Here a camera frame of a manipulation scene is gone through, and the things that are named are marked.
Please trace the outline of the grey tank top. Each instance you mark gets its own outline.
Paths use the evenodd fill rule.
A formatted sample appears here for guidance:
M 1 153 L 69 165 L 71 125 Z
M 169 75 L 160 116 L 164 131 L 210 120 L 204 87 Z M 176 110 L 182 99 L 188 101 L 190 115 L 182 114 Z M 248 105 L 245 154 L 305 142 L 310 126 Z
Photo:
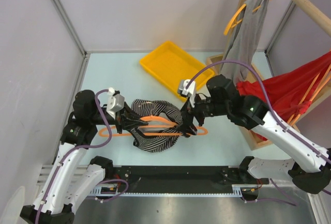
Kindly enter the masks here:
M 230 42 L 223 54 L 225 61 L 238 61 L 251 65 L 255 54 L 269 0 L 246 0 L 246 8 L 240 13 L 242 22 L 233 28 Z

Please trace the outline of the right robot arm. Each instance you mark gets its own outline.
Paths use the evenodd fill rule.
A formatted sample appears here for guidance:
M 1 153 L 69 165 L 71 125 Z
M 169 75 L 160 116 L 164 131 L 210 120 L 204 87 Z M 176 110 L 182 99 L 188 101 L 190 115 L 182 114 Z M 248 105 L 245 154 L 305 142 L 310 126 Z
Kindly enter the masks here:
M 196 94 L 195 82 L 182 80 L 178 93 L 187 100 L 180 112 L 182 122 L 176 129 L 185 136 L 196 135 L 207 117 L 226 116 L 233 124 L 271 140 L 290 156 L 273 160 L 245 157 L 239 166 L 239 179 L 251 183 L 256 178 L 291 181 L 299 189 L 318 194 L 330 184 L 330 150 L 318 146 L 293 129 L 263 100 L 256 96 L 240 96 L 232 80 L 222 75 L 207 82 L 209 96 Z

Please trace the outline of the wooden clothes rack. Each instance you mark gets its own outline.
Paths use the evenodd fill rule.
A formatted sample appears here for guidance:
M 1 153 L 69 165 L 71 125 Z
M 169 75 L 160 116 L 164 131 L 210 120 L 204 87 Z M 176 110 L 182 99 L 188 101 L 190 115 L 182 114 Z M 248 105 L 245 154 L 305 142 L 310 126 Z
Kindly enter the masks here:
M 278 25 L 275 33 L 273 34 L 273 38 L 269 42 L 267 49 L 265 50 L 265 56 L 268 58 L 280 32 L 285 27 L 285 24 L 288 21 L 288 18 L 294 11 L 294 9 L 298 7 L 300 8 L 307 16 L 310 17 L 310 19 L 313 20 L 314 23 L 316 23 L 325 33 L 328 34 L 330 37 L 330 18 L 327 17 L 321 10 L 319 10 L 310 0 L 291 0 L 291 3 L 289 4 L 284 16 L 282 17 L 282 20 L 280 24 Z M 206 59 L 206 65 L 210 65 L 212 63 L 221 61 L 223 59 L 223 54 L 218 54 L 215 56 L 208 57 Z M 308 108 L 307 112 L 302 115 L 296 115 L 294 118 L 294 115 L 289 118 L 289 123 L 292 125 L 292 127 L 295 128 L 295 130 L 299 131 L 297 126 L 295 125 L 296 122 L 301 120 L 305 115 L 307 115 L 310 111 L 312 111 L 314 108 L 316 108 L 319 104 L 321 104 L 327 97 L 330 96 L 330 65 L 328 69 L 326 70 L 326 73 L 321 78 L 320 83 L 318 84 L 316 90 L 313 92 L 313 95 L 311 96 L 310 100 L 312 101 L 312 105 L 310 108 Z M 246 139 L 250 149 L 252 151 L 257 150 L 259 148 L 266 147 L 268 145 L 271 145 L 272 142 L 270 140 L 263 140 L 260 139 L 257 135 L 253 134 L 249 131 L 244 131 L 243 129 L 240 129 L 242 134 L 244 135 L 244 138 Z

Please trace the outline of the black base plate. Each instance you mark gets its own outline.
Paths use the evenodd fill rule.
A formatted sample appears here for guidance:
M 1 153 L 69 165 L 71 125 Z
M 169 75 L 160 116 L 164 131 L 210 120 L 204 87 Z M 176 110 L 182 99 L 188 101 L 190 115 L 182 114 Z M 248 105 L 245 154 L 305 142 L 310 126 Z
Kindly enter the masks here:
M 121 166 L 106 167 L 106 179 L 122 179 L 128 188 L 163 190 L 174 188 L 220 188 L 220 185 L 268 185 L 269 179 L 256 179 L 239 168 L 228 166 Z

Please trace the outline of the yellow plastic tray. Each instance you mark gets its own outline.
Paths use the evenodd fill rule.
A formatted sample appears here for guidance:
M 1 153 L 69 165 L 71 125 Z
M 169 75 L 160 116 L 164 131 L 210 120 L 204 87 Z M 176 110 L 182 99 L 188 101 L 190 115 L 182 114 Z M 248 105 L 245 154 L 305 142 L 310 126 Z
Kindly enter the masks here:
M 181 101 L 185 99 L 177 93 L 180 81 L 192 79 L 206 67 L 171 41 L 164 42 L 140 59 L 140 65 Z

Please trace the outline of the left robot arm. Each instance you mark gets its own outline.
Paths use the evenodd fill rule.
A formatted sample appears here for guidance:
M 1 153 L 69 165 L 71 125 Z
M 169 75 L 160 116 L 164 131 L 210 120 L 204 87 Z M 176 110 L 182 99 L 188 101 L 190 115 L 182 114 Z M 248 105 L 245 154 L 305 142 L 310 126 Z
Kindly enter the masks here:
M 105 89 L 105 93 L 109 98 L 104 106 L 100 105 L 98 94 L 91 90 L 76 94 L 73 111 L 63 129 L 58 153 L 46 183 L 34 203 L 23 206 L 20 212 L 20 217 L 27 223 L 73 223 L 80 204 L 94 187 L 113 179 L 113 162 L 97 156 L 83 176 L 75 184 L 71 183 L 86 152 L 110 142 L 107 139 L 102 144 L 92 144 L 98 125 L 105 125 L 108 131 L 114 125 L 117 132 L 122 132 L 148 124 L 128 107 L 119 91 L 109 88 Z

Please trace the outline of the red tank top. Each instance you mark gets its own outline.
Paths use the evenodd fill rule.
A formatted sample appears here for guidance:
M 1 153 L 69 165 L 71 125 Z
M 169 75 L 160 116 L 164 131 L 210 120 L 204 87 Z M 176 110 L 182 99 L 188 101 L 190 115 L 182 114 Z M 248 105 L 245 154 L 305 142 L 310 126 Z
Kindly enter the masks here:
M 299 68 L 263 81 L 272 109 L 291 126 L 330 81 L 330 52 Z

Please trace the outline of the striped tank top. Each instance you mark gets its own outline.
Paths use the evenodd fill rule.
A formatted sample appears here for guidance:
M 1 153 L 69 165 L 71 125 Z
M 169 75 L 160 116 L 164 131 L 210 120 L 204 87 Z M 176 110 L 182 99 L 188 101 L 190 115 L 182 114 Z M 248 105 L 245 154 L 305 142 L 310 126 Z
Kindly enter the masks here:
M 177 125 L 183 122 L 179 108 L 168 101 L 136 99 L 133 101 L 131 109 L 141 117 L 162 116 Z M 190 137 L 190 135 L 178 131 L 175 127 L 160 130 L 157 132 L 159 134 L 157 136 L 146 135 L 145 128 L 133 128 L 128 132 L 134 137 L 133 145 L 135 147 L 150 153 L 163 152 L 171 148 L 180 136 Z

